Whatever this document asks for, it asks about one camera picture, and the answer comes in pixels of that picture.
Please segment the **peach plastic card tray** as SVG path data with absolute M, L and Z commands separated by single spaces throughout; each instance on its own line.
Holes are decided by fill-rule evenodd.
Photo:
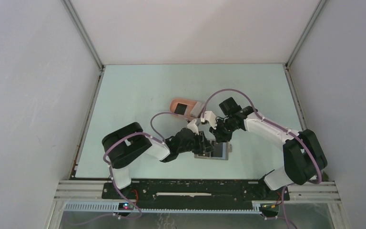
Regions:
M 175 98 L 170 103 L 170 112 L 192 120 L 200 117 L 204 106 L 201 101 Z

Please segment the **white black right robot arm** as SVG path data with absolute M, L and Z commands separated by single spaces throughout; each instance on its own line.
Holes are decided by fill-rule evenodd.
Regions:
M 322 179 L 322 170 L 327 166 L 327 159 L 312 130 L 284 128 L 265 118 L 251 106 L 242 108 L 232 97 L 221 102 L 219 107 L 225 117 L 216 118 L 215 124 L 210 128 L 217 142 L 229 142 L 233 132 L 241 129 L 271 141 L 283 152 L 283 167 L 269 172 L 259 180 L 260 197 L 271 199 L 284 186 L 303 185 L 312 177 Z

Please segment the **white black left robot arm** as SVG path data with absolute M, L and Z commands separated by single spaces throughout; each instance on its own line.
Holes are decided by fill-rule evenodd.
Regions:
M 205 138 L 202 131 L 185 127 L 175 135 L 160 140 L 145 133 L 138 122 L 118 129 L 102 139 L 105 154 L 103 160 L 108 164 L 113 192 L 119 198 L 127 198 L 132 192 L 129 165 L 142 154 L 153 156 L 167 163 L 179 154 L 192 152 L 203 155 L 214 151 L 214 146 Z

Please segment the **taupe leather card holder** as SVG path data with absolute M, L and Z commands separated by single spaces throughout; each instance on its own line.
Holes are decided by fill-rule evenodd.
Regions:
M 230 142 L 217 143 L 214 139 L 208 139 L 208 142 L 213 146 L 213 151 L 194 155 L 194 158 L 228 160 L 229 153 L 232 152 L 233 148 Z

